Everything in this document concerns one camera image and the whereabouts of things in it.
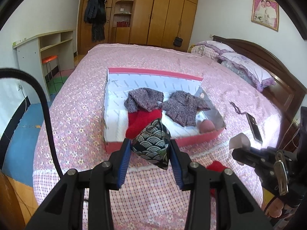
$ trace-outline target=pink ball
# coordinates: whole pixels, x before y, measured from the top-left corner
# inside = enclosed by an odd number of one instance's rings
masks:
[[[205,119],[204,121],[201,122],[199,125],[199,131],[201,133],[207,133],[207,132],[212,132],[215,131],[215,126],[212,123],[212,121]]]

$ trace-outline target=white pillow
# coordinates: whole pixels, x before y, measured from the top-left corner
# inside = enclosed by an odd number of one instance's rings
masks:
[[[245,69],[248,77],[253,80],[260,92],[269,85],[275,85],[274,78],[265,69],[241,54],[223,53],[218,58],[231,62],[237,68]]]
[[[223,53],[228,53],[228,52],[235,53],[235,51],[230,46],[224,43],[221,43],[221,42],[217,42],[217,41],[201,41],[196,44],[196,46],[199,46],[199,45],[210,47],[214,51],[216,51],[218,54],[223,54]]]

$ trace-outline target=groom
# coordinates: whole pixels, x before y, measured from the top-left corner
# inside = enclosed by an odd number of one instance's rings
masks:
[[[266,8],[266,11],[265,11],[266,22],[269,26],[274,27],[275,26],[275,20],[277,18],[276,11],[271,6],[270,1],[267,0],[266,4],[267,4],[267,8]]]

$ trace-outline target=wooden headboard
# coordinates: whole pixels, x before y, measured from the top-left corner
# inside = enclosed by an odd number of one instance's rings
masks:
[[[306,87],[274,54],[263,47],[249,41],[226,39],[219,36],[214,36],[213,40],[227,44],[237,53],[262,66],[274,77],[276,85],[266,87],[262,94],[275,104],[282,111],[283,116],[291,122],[307,93]]]

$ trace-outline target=black baseboard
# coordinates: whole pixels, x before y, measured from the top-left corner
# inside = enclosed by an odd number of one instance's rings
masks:
[[[45,76],[45,80],[46,82],[48,82],[48,80],[51,80],[52,77],[54,77],[54,75],[56,75],[59,72],[59,67],[56,66],[55,68],[52,69],[51,72],[49,72],[46,76]]]
[[[9,147],[10,140],[14,134],[14,131],[17,128],[23,114],[25,113],[25,110],[27,110],[26,103],[27,103],[27,109],[28,109],[31,104],[28,97],[26,97],[26,99],[23,100],[21,105],[15,111],[13,117],[11,118],[9,124],[7,125],[0,139],[0,169],[2,169],[2,166],[4,163],[4,157],[7,152],[7,148]]]

